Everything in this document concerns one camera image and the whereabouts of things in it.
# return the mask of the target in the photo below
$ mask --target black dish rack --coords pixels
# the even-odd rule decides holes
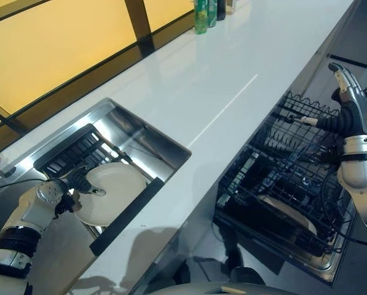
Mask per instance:
[[[215,222],[238,224],[244,234],[287,257],[305,260],[343,252],[346,242],[334,228],[349,234],[355,208],[335,174],[342,138],[292,120],[336,114],[288,92],[221,178]],[[298,211],[315,230],[263,202],[264,196]]]
[[[91,170],[99,165],[114,162],[122,162],[137,169],[146,180],[146,188],[108,227],[96,229],[86,226],[95,237],[90,249],[96,256],[112,243],[157,194],[164,182],[147,174],[124,151],[103,137],[92,124],[82,127],[34,162],[34,168],[49,178],[62,177],[75,168],[85,167]]]

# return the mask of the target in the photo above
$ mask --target dishwasher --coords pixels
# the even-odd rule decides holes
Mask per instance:
[[[356,218],[336,178],[339,136],[294,122],[338,114],[286,93],[222,176],[214,222],[333,285]]]

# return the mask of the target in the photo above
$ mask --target cable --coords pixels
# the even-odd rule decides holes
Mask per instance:
[[[26,180],[21,180],[21,181],[17,181],[15,183],[9,183],[9,184],[5,184],[3,186],[0,186],[0,189],[4,188],[4,187],[7,187],[7,186],[12,186],[14,184],[20,184],[20,183],[25,183],[27,181],[45,181],[44,179],[39,179],[39,178],[29,178],[29,179],[26,179]]]
[[[333,228],[333,230],[335,230],[340,236],[344,237],[346,240],[349,240],[351,242],[354,242],[354,243],[358,243],[358,244],[361,244],[361,245],[365,245],[367,246],[367,242],[365,241],[361,241],[361,240],[357,240],[356,238],[352,238],[352,237],[349,237],[348,235],[345,235],[343,234],[335,225],[334,223],[332,222],[332,218],[331,216],[328,214],[326,208],[325,208],[325,196],[324,196],[324,190],[325,190],[325,184],[326,182],[329,180],[329,178],[331,177],[331,175],[335,173],[334,170],[331,170],[330,172],[328,172],[328,174],[325,176],[325,179],[323,181],[323,184],[321,185],[321,191],[320,191],[320,201],[321,201],[321,205],[322,205],[322,208],[324,210],[324,214],[326,216],[326,218],[328,219],[328,221],[330,222],[331,224],[331,227]]]
[[[214,225],[214,223],[212,222],[210,224],[210,227],[212,228],[213,235],[215,236],[215,238],[217,239],[217,241],[224,243],[224,241],[216,235],[215,228],[214,228],[213,225]]]

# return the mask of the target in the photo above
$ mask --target white plate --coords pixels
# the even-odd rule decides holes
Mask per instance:
[[[82,208],[75,212],[91,226],[108,226],[146,187],[142,174],[122,163],[98,166],[86,174],[87,180],[105,190],[104,196],[79,194]]]
[[[300,223],[306,229],[309,229],[313,234],[317,235],[317,229],[303,214],[294,208],[288,206],[286,203],[272,198],[268,195],[259,195],[258,198],[271,206],[279,209],[281,212],[287,214],[289,217],[293,218],[296,222]]]

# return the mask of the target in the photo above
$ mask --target green bottle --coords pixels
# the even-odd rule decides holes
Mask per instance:
[[[194,0],[195,32],[203,34],[208,28],[208,0]]]
[[[208,0],[208,27],[216,25],[218,16],[218,0]]]

